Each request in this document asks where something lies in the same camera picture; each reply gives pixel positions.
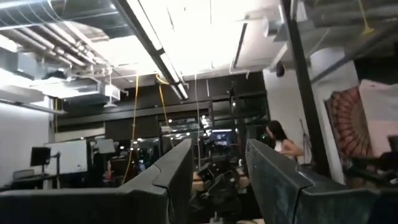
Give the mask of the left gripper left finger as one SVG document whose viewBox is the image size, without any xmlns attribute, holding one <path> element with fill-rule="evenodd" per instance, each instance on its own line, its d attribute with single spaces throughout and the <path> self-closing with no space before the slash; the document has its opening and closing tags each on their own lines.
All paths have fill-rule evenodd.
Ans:
<svg viewBox="0 0 398 224">
<path fill-rule="evenodd" d="M 0 193 L 0 224 L 185 224 L 193 184 L 185 139 L 118 188 Z"/>
</svg>

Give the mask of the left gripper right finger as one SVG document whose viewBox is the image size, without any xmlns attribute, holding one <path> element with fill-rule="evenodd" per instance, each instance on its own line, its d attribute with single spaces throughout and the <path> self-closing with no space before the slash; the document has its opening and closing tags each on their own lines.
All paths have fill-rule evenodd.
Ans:
<svg viewBox="0 0 398 224">
<path fill-rule="evenodd" d="M 246 164 L 266 224 L 398 224 L 398 189 L 351 189 L 256 139 Z"/>
</svg>

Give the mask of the person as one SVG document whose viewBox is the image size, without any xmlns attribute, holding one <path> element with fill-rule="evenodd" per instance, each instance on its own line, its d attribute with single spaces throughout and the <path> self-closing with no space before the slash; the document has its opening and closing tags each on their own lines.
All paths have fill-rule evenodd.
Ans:
<svg viewBox="0 0 398 224">
<path fill-rule="evenodd" d="M 266 126 L 266 133 L 271 139 L 274 140 L 275 151 L 287 156 L 290 159 L 295 160 L 296 162 L 298 161 L 298 158 L 300 156 L 304 155 L 302 149 L 287 137 L 279 121 L 269 121 Z"/>
</svg>

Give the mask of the white whiteboard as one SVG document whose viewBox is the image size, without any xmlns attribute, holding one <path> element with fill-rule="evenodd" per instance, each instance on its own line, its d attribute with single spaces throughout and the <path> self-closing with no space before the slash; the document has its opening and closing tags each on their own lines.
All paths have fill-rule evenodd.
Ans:
<svg viewBox="0 0 398 224">
<path fill-rule="evenodd" d="M 51 149 L 51 155 L 60 153 L 60 174 L 73 174 L 88 170 L 85 140 L 48 143 L 45 146 Z"/>
</svg>

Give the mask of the black computer monitor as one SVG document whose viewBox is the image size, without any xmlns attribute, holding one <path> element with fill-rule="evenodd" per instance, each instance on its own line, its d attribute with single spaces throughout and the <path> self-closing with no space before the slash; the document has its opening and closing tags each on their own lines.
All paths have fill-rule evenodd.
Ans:
<svg viewBox="0 0 398 224">
<path fill-rule="evenodd" d="M 50 161 L 51 148 L 49 147 L 32 147 L 30 156 L 30 166 L 48 165 Z"/>
</svg>

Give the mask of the long ceiling light strip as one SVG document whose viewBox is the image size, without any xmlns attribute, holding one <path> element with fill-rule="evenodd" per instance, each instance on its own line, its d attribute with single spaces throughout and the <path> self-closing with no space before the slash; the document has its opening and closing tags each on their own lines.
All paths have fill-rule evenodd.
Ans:
<svg viewBox="0 0 398 224">
<path fill-rule="evenodd" d="M 187 100 L 188 94 L 183 87 L 182 80 L 174 69 L 139 1 L 119 0 L 119 2 L 138 40 L 154 61 L 161 75 L 180 99 Z"/>
</svg>

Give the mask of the red patterned wall tapestry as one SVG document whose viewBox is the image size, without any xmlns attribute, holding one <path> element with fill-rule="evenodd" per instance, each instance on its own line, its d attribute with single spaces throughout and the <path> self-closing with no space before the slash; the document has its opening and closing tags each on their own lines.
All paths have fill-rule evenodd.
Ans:
<svg viewBox="0 0 398 224">
<path fill-rule="evenodd" d="M 324 104 L 340 159 L 372 157 L 373 148 L 359 87 L 334 91 Z"/>
</svg>

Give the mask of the black metal post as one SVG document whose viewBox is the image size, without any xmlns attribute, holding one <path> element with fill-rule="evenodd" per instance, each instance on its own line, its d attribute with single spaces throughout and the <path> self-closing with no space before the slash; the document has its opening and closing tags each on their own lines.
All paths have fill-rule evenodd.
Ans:
<svg viewBox="0 0 398 224">
<path fill-rule="evenodd" d="M 295 73 L 298 81 L 298 88 L 302 99 L 305 120 L 312 145 L 312 159 L 315 163 L 315 170 L 325 177 L 330 177 L 330 168 L 323 142 L 322 130 L 315 104 L 310 77 L 307 69 L 302 41 L 299 34 L 297 21 L 290 15 L 293 0 L 279 0 L 282 8 L 282 15 L 286 24 L 286 33 L 289 47 L 292 51 Z"/>
</svg>

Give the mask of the silver ceiling air duct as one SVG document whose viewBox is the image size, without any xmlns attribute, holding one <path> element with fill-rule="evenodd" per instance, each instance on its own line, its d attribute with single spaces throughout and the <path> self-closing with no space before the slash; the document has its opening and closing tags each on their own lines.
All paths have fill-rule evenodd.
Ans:
<svg viewBox="0 0 398 224">
<path fill-rule="evenodd" d="M 106 52 L 128 34 L 112 0 L 0 0 L 2 88 L 78 103 L 111 106 L 121 91 Z"/>
</svg>

